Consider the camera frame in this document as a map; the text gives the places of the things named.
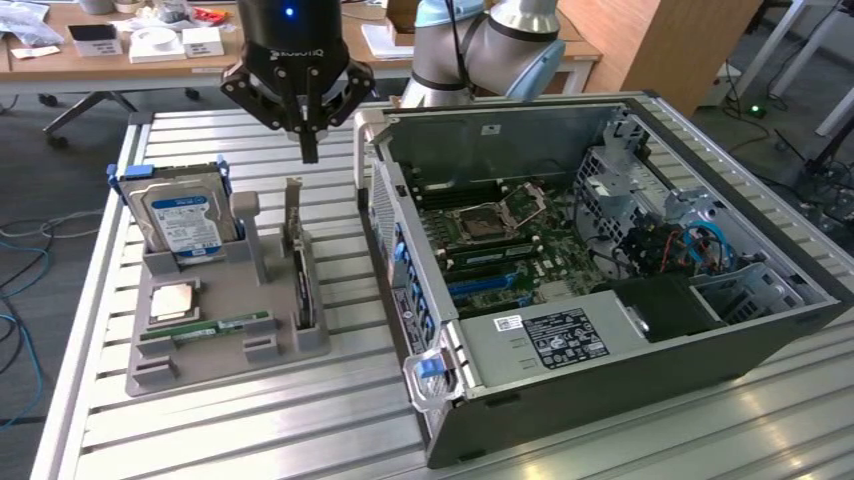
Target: metal slotted surface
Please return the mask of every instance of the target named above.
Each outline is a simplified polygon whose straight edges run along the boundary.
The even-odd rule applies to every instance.
[[[854,286],[850,257],[740,167],[719,159],[722,153],[666,105],[639,100]],[[74,322],[82,334],[72,333],[33,478],[854,478],[850,315],[734,382],[456,467],[425,469],[355,206],[349,124],[321,144],[317,165],[303,165],[299,147],[240,111],[159,114],[129,133],[125,162],[175,165],[209,161],[221,153],[235,190],[260,194],[261,229],[283,220],[284,179],[301,176],[301,215],[315,239],[332,353],[211,384],[128,397],[122,376],[141,236],[113,205],[117,213],[104,220],[102,256],[96,246]],[[663,146],[652,145],[651,161],[676,186],[695,184]]]

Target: power supply label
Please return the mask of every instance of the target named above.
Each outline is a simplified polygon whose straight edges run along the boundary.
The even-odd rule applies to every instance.
[[[580,308],[523,320],[521,326],[539,359],[549,370],[608,354]]]

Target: robotic arm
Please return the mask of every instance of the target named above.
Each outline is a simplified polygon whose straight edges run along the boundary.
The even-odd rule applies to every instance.
[[[268,128],[284,128],[303,162],[316,163],[327,127],[344,123],[375,85],[371,68],[349,59],[340,0],[239,0],[237,8],[245,42],[220,90]]]
[[[555,9],[556,0],[501,0],[488,13],[483,0],[421,0],[401,106],[467,104],[471,85],[533,100],[565,50]]]
[[[299,140],[304,163],[317,162],[317,140],[344,123],[373,90],[371,68],[349,59],[340,0],[237,0],[245,42],[221,91],[271,129]],[[477,85],[529,101],[563,58],[556,0],[421,0],[412,78],[404,107],[471,101]],[[337,82],[343,73],[343,89]]]

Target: white cardboard box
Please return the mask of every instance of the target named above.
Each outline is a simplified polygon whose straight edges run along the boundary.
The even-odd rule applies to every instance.
[[[169,60],[184,60],[184,48],[175,39],[171,43],[160,45],[157,48],[141,42],[130,42],[130,63],[167,62]]]
[[[68,31],[81,57],[121,55],[121,41],[112,25],[69,25]]]
[[[184,52],[189,58],[225,55],[219,28],[188,28],[181,32]]]

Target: wooden cabinet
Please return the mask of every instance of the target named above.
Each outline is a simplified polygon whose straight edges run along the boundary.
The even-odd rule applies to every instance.
[[[762,0],[559,0],[603,54],[586,92],[655,90],[691,115]]]

